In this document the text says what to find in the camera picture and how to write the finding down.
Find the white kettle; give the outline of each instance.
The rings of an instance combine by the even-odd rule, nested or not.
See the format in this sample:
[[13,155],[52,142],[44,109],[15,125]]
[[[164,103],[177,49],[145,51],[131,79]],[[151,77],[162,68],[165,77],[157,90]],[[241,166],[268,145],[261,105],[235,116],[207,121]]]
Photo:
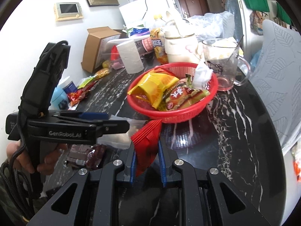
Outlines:
[[166,11],[168,22],[164,27],[165,52],[169,63],[199,63],[203,47],[189,21],[183,19],[176,9]]

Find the green bag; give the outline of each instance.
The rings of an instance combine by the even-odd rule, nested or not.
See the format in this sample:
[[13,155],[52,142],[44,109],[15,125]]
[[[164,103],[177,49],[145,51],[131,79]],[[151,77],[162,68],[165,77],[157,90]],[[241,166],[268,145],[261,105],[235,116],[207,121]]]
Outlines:
[[283,22],[289,25],[292,25],[292,20],[279,3],[277,3],[277,18],[281,19]]
[[253,11],[270,12],[267,0],[244,0],[246,7]]

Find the blue gripper pad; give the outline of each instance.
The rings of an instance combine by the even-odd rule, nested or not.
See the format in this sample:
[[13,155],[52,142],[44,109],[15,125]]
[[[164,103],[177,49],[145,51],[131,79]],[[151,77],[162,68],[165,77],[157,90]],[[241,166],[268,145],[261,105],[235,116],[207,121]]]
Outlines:
[[84,112],[79,115],[80,119],[85,120],[109,120],[109,115],[107,113],[93,113],[93,112]]
[[136,167],[137,167],[137,162],[136,162],[136,151],[134,151],[133,154],[133,159],[131,163],[131,178],[130,178],[130,183],[133,185],[136,177]]
[[158,146],[159,146],[158,157],[159,157],[159,164],[160,164],[161,181],[163,183],[163,187],[166,187],[166,184],[167,184],[166,165],[165,165],[162,145],[161,145],[160,141],[158,142]]

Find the toilet paper roll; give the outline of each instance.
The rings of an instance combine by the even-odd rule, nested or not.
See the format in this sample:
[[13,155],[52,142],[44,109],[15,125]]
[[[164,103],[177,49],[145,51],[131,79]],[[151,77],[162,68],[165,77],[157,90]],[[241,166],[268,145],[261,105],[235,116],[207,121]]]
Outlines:
[[128,74],[135,74],[144,69],[134,40],[119,44],[117,49]]

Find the kettle handle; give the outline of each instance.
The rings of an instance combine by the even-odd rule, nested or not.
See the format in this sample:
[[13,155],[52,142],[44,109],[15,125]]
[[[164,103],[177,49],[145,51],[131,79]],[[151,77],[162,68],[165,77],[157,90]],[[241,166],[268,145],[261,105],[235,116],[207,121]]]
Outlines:
[[177,25],[177,29],[179,31],[179,34],[181,36],[185,36],[185,24],[184,24],[184,20],[181,16],[181,14],[176,10],[176,9],[167,9],[166,11],[166,16],[167,16],[167,20],[171,21],[174,20],[176,25]]

